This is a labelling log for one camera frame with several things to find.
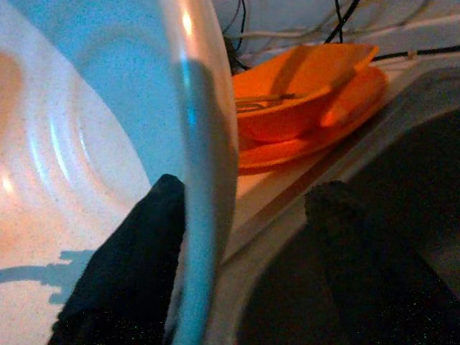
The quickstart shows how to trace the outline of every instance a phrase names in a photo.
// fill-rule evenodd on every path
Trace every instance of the black cable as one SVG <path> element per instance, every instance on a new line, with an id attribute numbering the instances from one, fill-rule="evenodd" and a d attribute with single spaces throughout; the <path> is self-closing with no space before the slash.
<path id="1" fill-rule="evenodd" d="M 239 67 L 241 67 L 244 70 L 250 70 L 251 68 L 244 63 L 242 63 L 240 60 L 235 59 L 236 64 L 238 64 Z"/>
<path id="2" fill-rule="evenodd" d="M 443 48 L 417 50 L 418 55 L 443 54 L 447 52 L 460 52 L 460 45 L 452 45 L 450 47 Z"/>
<path id="3" fill-rule="evenodd" d="M 337 12 L 337 19 L 339 20 L 339 24 L 341 25 L 340 30 L 339 30 L 339 42 L 343 43 L 344 42 L 344 32 L 342 30 L 342 28 L 343 28 L 343 24 L 342 24 L 343 19 L 342 19 L 342 15 L 340 13 L 339 0 L 336 0 L 336 12 Z"/>
<path id="4" fill-rule="evenodd" d="M 223 34 L 225 34 L 227 30 L 230 29 L 230 27 L 233 25 L 233 23 L 235 23 L 236 17 L 238 16 L 239 9 L 241 8 L 241 6 L 242 6 L 242 0 L 238 0 L 238 7 L 236 8 L 235 15 L 231 19 L 230 24 L 228 24 L 226 28 L 223 30 L 222 32 Z"/>
<path id="5" fill-rule="evenodd" d="M 416 55 L 435 55 L 435 54 L 446 54 L 449 52 L 460 52 L 460 45 L 453 45 L 450 47 L 442 47 L 442 48 L 433 48 L 433 49 L 422 49 L 416 50 Z M 409 52 L 392 52 L 390 54 L 380 55 L 374 57 L 372 61 L 381 61 L 386 59 L 393 59 L 393 58 L 400 58 L 409 56 Z"/>
<path id="6" fill-rule="evenodd" d="M 244 24 L 246 24 L 246 4 L 244 3 L 244 0 L 241 0 L 241 3 L 243 4 L 243 20 L 241 21 L 241 29 L 239 30 L 240 33 L 244 32 Z M 235 48 L 235 52 L 238 51 L 238 49 L 242 46 L 243 38 L 240 38 L 238 41 L 238 45 Z"/>
<path id="7" fill-rule="evenodd" d="M 326 38 L 326 41 L 324 43 L 331 43 L 331 41 L 334 39 L 334 37 L 339 33 L 339 31 L 342 29 L 342 27 L 345 25 L 346 21 L 350 18 L 350 16 L 353 14 L 354 10 L 358 7 L 359 0 L 353 0 L 351 3 L 350 7 L 346 10 L 346 13 L 344 17 L 342 18 L 342 21 L 337 24 L 337 26 L 334 28 L 333 32 Z"/>

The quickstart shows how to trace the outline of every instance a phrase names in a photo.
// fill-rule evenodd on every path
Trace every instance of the white bowl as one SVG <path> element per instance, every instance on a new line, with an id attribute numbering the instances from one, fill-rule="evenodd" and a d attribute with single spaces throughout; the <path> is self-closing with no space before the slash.
<path id="1" fill-rule="evenodd" d="M 0 22 L 2 341 L 46 342 L 90 250 L 171 173 L 189 248 L 175 342 L 197 344 L 237 173 L 211 2 L 0 1 Z"/>

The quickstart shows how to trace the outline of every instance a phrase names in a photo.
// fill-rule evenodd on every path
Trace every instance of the orange dish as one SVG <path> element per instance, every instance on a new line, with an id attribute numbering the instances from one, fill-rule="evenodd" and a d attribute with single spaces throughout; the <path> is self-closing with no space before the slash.
<path id="1" fill-rule="evenodd" d="M 387 79 L 378 68 L 366 68 L 346 84 L 303 136 L 275 144 L 240 147 L 239 167 L 268 167 L 317 152 L 352 133 L 382 106 Z"/>
<path id="2" fill-rule="evenodd" d="M 260 142 L 300 136 L 318 123 L 331 92 L 350 81 L 377 54 L 371 45 L 300 46 L 233 77 L 239 132 Z M 248 97 L 290 99 L 240 104 Z"/>

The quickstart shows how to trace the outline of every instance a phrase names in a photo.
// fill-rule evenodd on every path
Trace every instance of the electrical wire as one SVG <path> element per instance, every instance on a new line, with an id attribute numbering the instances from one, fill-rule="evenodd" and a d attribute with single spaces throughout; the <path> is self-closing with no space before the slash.
<path id="1" fill-rule="evenodd" d="M 414 17 L 416 17 L 418 14 L 421 12 L 425 11 L 430 3 L 433 2 L 433 0 L 423 0 L 422 4 L 411 14 L 406 16 L 401 22 L 397 24 L 390 24 L 382 27 L 375 27 L 375 28 L 364 28 L 364 29 L 351 29 L 351 30 L 343 30 L 343 25 L 342 25 L 342 32 L 349 33 L 350 35 L 355 35 L 355 34 L 368 34 L 368 33 L 373 33 L 373 32 L 380 32 L 384 31 L 386 29 L 394 29 L 396 27 L 401 27 L 402 25 L 407 24 L 410 20 L 412 20 Z M 305 39 L 308 36 L 311 36 L 312 38 L 317 37 L 318 35 L 324 34 L 325 31 L 321 30 L 322 26 L 332 17 L 332 15 L 335 13 L 335 11 L 332 11 L 326 16 L 326 19 L 318 25 L 314 29 L 309 29 L 309 30 L 285 30 L 285 31 L 249 31 L 249 32 L 243 32 L 239 34 L 230 34 L 226 35 L 226 38 L 229 38 L 231 40 L 238 40 L 240 38 L 242 39 L 263 39 L 263 38 L 283 38 L 283 39 L 288 39 L 288 40 L 299 40 L 299 39 Z"/>
<path id="2" fill-rule="evenodd" d="M 341 24 L 340 26 L 340 30 L 339 30 L 339 42 L 340 43 L 343 43 L 344 42 L 344 32 L 342 31 L 342 28 L 343 28 L 343 24 L 342 24 L 342 15 L 340 13 L 340 4 L 339 4 L 339 0 L 336 0 L 336 12 L 337 12 L 337 19 L 339 20 L 339 24 Z"/>
<path id="3" fill-rule="evenodd" d="M 344 17 L 342 18 L 342 21 L 337 24 L 337 26 L 331 32 L 328 38 L 326 38 L 326 41 L 324 41 L 324 43 L 330 43 L 334 39 L 334 37 L 339 33 L 339 31 L 342 30 L 342 27 L 344 27 L 346 21 L 350 18 L 354 10 L 358 7 L 358 4 L 359 0 L 353 0 L 350 7 L 346 10 Z"/>
<path id="4" fill-rule="evenodd" d="M 407 57 L 411 53 L 413 53 L 414 55 L 436 55 L 436 54 L 446 54 L 446 53 L 453 53 L 453 52 L 460 52 L 460 45 L 452 45 L 450 47 L 433 48 L 433 49 L 421 49 L 421 50 L 416 50 L 414 52 L 392 52 L 390 54 L 384 54 L 384 55 L 374 57 L 372 61 L 375 62 L 375 61 L 381 61 L 381 60 L 386 60 L 386 59 Z"/>
<path id="5" fill-rule="evenodd" d="M 241 28 L 240 28 L 240 32 L 243 33 L 244 32 L 244 25 L 246 24 L 246 4 L 244 3 L 244 0 L 241 0 L 241 4 L 243 5 L 243 20 L 241 21 Z M 240 38 L 239 41 L 238 41 L 238 45 L 236 46 L 235 48 L 235 52 L 237 52 L 239 50 L 239 48 L 241 48 L 242 46 L 242 42 L 243 42 L 243 38 Z"/>
<path id="6" fill-rule="evenodd" d="M 233 15 L 233 18 L 231 19 L 230 23 L 226 26 L 226 28 L 222 31 L 223 34 L 225 34 L 230 27 L 235 23 L 236 17 L 238 16 L 239 9 L 242 6 L 242 0 L 238 0 L 238 7 L 236 8 L 235 14 Z"/>

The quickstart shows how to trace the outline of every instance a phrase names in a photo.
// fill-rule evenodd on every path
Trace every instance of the orange bowl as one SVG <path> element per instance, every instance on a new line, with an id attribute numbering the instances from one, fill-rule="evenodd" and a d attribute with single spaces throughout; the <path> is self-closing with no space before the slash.
<path id="1" fill-rule="evenodd" d="M 302 98 L 257 102 L 237 114 L 239 133 L 260 142 L 299 137 L 318 124 L 336 89 L 368 66 L 371 45 L 329 44 L 293 48 L 233 77 L 236 98 L 301 94 Z"/>

